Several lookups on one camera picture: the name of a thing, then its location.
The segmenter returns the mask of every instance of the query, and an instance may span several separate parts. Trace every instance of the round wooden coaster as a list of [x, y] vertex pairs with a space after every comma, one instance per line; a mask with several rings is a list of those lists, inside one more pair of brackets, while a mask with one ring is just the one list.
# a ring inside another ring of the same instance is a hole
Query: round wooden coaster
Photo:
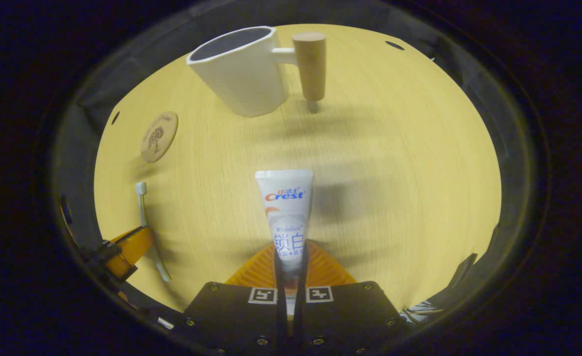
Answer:
[[142, 138], [142, 158], [146, 162], [156, 162], [166, 153], [174, 139], [178, 121], [172, 111], [165, 111], [153, 120]]

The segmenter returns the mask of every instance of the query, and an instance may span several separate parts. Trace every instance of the wooden table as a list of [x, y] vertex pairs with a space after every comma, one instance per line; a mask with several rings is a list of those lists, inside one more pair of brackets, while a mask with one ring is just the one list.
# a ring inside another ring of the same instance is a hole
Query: wooden table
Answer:
[[[376, 281], [398, 310], [426, 300], [471, 253], [486, 251], [499, 221], [499, 167], [478, 111], [449, 75], [397, 38], [336, 25], [278, 30], [283, 47], [297, 32], [328, 36], [318, 112], [302, 97], [297, 68], [282, 65], [287, 101], [239, 117], [184, 54], [126, 95], [104, 128], [94, 181], [103, 237], [139, 225], [135, 183], [147, 182], [149, 223], [173, 280], [163, 282], [143, 257], [128, 281], [183, 311], [205, 282], [225, 282], [272, 241], [254, 172], [308, 168], [307, 237], [357, 281]], [[140, 141], [163, 111], [178, 115], [178, 131], [147, 164]]]

